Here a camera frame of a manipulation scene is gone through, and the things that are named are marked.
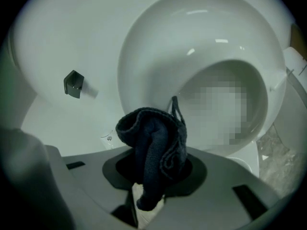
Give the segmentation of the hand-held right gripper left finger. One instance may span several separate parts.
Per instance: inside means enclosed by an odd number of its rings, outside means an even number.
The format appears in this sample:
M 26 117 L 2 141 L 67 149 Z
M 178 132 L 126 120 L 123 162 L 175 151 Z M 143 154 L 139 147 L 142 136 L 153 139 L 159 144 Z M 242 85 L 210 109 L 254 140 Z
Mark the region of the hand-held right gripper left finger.
M 121 147 L 96 153 L 62 157 L 48 146 L 51 165 L 61 165 L 98 206 L 112 215 L 134 215 L 134 150 Z

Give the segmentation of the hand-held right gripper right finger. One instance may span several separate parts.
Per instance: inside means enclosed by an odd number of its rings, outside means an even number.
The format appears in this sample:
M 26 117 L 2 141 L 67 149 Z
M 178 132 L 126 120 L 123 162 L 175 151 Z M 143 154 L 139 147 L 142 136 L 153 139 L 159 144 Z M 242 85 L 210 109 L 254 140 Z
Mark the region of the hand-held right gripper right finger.
M 190 170 L 165 192 L 149 230 L 262 230 L 284 202 L 237 162 L 188 148 Z

